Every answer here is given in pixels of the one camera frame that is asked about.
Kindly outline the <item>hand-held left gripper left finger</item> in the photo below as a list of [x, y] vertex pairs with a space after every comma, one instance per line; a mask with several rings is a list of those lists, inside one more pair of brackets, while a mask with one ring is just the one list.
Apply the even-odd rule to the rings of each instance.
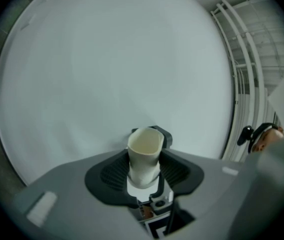
[[18, 225], [32, 240], [149, 240], [128, 171], [126, 150], [57, 166], [15, 196]]

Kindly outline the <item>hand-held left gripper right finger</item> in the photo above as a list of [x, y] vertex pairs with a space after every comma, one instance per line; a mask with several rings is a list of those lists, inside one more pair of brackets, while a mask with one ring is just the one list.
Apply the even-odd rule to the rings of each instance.
[[251, 169], [238, 162], [171, 149], [164, 138], [159, 163], [174, 199], [166, 240], [230, 240], [251, 185]]

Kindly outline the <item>white ceiling pipe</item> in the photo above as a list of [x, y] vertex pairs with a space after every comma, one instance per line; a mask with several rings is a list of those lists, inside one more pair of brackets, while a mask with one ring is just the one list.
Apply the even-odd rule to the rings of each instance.
[[225, 44], [233, 83], [233, 116], [222, 158], [239, 162], [244, 160], [247, 145], [237, 145], [236, 142], [242, 128], [251, 125], [254, 117], [255, 89], [251, 61], [234, 8], [222, 0], [210, 13]]
[[264, 85], [264, 76], [262, 72], [261, 60], [258, 54], [256, 44], [253, 41], [253, 37], [250, 31], [248, 30], [248, 27], [244, 23], [243, 19], [239, 15], [239, 13], [236, 10], [235, 12], [236, 12], [236, 16], [238, 17], [238, 24], [241, 25], [240, 30], [241, 30], [242, 36], [244, 37], [246, 47], [248, 49], [248, 53], [249, 53], [250, 61], [251, 61], [251, 67], [252, 67], [252, 75], [254, 77], [254, 89], [255, 89], [254, 117], [253, 117], [253, 123], [249, 126], [255, 127], [255, 126], [259, 126], [265, 120], [266, 93], [265, 93], [265, 85]]

